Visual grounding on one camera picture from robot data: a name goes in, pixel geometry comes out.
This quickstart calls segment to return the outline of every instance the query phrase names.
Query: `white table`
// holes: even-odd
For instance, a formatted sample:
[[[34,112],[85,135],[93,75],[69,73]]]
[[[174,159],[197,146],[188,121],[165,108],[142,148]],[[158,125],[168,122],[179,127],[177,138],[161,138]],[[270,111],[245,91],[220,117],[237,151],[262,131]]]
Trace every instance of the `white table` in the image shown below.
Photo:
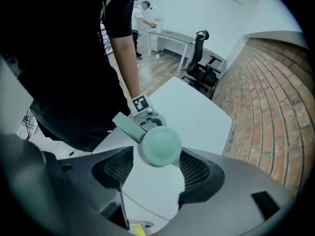
[[[164,116],[167,126],[177,131],[184,147],[222,154],[232,120],[211,100],[176,77],[160,87],[150,100],[156,111]],[[133,169],[123,186],[127,217],[139,220],[142,209],[142,220],[147,221],[148,210],[162,217],[158,218],[158,223],[162,225],[164,222],[165,226],[177,214],[178,195],[184,191],[183,175],[173,165],[154,168],[145,164],[139,157],[137,144],[118,128],[99,144],[94,153],[124,146],[135,147]],[[133,217],[135,212],[129,210],[135,206],[136,218]]]
[[[182,54],[182,58],[181,61],[179,63],[178,66],[178,70],[182,69],[182,65],[186,56],[186,52],[187,52],[187,48],[188,45],[191,44],[192,42],[195,41],[195,39],[193,37],[189,37],[187,35],[184,34],[180,34],[177,32],[173,32],[170,30],[163,30],[161,33],[156,33],[156,32],[147,32],[148,34],[148,50],[149,50],[149,57],[151,56],[151,36],[157,36],[157,37],[161,37],[163,38],[163,47],[162,47],[162,51],[164,51],[164,47],[165,47],[165,40],[169,39],[169,40],[173,40],[175,42],[181,43],[183,45],[185,45],[184,47],[184,51]]]

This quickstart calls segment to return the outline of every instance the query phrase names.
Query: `chair armrest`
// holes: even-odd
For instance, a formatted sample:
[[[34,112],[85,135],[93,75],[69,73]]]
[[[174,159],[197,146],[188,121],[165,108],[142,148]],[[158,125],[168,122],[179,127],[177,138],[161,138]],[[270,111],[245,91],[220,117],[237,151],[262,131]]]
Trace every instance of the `chair armrest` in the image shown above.
[[[211,65],[210,65],[209,63],[206,63],[206,67],[208,67],[208,68],[214,70],[214,71],[217,72],[217,73],[221,73],[220,70],[217,70],[216,68],[211,67]]]

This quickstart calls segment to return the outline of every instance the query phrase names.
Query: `person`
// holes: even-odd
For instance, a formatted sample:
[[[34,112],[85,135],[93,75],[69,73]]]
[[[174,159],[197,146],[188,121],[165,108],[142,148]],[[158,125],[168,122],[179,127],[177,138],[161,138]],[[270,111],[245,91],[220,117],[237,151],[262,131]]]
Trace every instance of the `person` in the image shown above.
[[[147,24],[151,28],[155,26],[155,24],[150,23],[148,20],[146,20],[143,15],[142,11],[147,10],[150,8],[150,2],[143,1],[139,6],[135,7],[132,10],[132,16],[131,16],[131,24],[132,24],[132,38],[134,43],[134,48],[136,50],[136,55],[138,60],[142,60],[142,54],[137,52],[137,42],[138,42],[138,36],[139,36],[139,30],[141,26],[141,22]]]
[[[115,115],[130,113],[100,42],[102,0],[4,1],[0,53],[16,57],[22,70],[18,79],[33,97],[30,109],[39,128],[53,140],[93,151],[116,127]],[[140,95],[140,85],[132,9],[133,0],[111,0],[104,24],[134,98]]]

